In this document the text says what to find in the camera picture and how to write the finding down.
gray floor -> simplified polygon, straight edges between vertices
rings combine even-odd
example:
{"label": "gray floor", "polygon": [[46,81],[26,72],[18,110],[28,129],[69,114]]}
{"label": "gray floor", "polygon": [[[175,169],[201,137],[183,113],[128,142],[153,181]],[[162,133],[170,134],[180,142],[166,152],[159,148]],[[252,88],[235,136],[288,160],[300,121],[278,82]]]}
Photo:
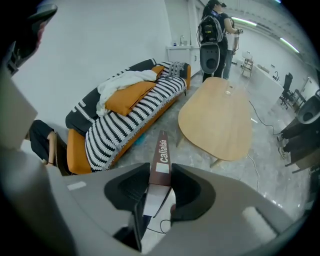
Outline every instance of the gray floor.
{"label": "gray floor", "polygon": [[[240,69],[232,66],[229,80],[237,86],[242,86],[247,91],[249,100],[256,108],[259,117],[266,124],[274,126],[274,133],[279,133],[293,119],[292,109],[286,110],[278,101],[271,110],[264,109],[264,99],[255,91],[255,85],[240,75]],[[272,127],[261,124],[251,108],[251,117],[258,121],[252,122],[252,145],[249,155],[254,159],[258,175],[252,160],[244,157],[235,162],[223,162],[219,166],[210,168],[215,158],[202,151],[190,142],[184,140],[176,148],[178,128],[178,113],[185,102],[202,84],[202,76],[196,74],[191,79],[191,87],[187,96],[180,96],[142,137],[123,155],[115,167],[123,167],[135,163],[152,162],[156,141],[160,130],[168,133],[169,149],[172,163],[189,165],[208,172],[224,175],[242,181],[250,187],[258,190],[267,199],[281,207],[293,220],[297,220],[303,213],[304,205],[309,191],[309,173],[301,171],[292,174],[298,169],[296,165],[285,167],[290,158],[283,160],[278,153],[279,143],[272,133]],[[171,192],[164,207],[158,216],[151,220],[149,228],[160,231],[160,221],[170,219],[170,207],[175,202],[175,195]],[[168,230],[168,221],[162,224],[162,229]],[[164,236],[147,230],[142,239],[142,252],[149,252]]]}

cardboard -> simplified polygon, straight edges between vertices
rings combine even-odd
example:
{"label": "cardboard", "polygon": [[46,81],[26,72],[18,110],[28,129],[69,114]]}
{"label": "cardboard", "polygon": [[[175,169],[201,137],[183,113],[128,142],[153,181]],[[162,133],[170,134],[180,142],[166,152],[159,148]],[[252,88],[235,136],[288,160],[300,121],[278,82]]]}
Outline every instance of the cardboard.
{"label": "cardboard", "polygon": [[150,170],[143,215],[156,217],[171,191],[171,161],[168,135],[161,130]]}

black backpack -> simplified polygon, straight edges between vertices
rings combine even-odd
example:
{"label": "black backpack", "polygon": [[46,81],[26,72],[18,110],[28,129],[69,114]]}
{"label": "black backpack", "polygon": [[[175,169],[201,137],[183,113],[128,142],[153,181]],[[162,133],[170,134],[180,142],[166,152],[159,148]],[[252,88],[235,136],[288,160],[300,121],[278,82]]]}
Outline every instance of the black backpack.
{"label": "black backpack", "polygon": [[198,26],[198,40],[204,43],[220,43],[225,32],[222,31],[218,18],[220,14],[212,11],[211,15],[205,16]]}

wooden table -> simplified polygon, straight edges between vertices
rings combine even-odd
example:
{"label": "wooden table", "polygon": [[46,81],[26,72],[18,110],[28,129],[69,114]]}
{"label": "wooden table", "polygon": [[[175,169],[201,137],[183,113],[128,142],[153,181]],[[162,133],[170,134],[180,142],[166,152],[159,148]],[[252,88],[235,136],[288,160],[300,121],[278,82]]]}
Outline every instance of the wooden table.
{"label": "wooden table", "polygon": [[217,158],[211,167],[244,157],[251,146],[247,96],[242,88],[222,78],[205,80],[181,108],[178,123],[190,142]]}

sofa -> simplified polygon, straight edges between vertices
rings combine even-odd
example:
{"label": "sofa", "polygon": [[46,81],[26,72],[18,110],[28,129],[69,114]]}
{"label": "sofa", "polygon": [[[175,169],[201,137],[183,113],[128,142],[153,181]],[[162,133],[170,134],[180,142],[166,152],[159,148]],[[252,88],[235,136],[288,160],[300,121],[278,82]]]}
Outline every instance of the sofa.
{"label": "sofa", "polygon": [[174,73],[172,62],[156,63],[154,59],[142,61],[125,71],[151,70],[163,66],[155,86],[127,116],[110,111],[99,117],[96,113],[100,94],[97,88],[88,93],[66,116],[69,129],[67,165],[72,174],[106,171],[114,165],[131,145],[190,87],[191,66]]}

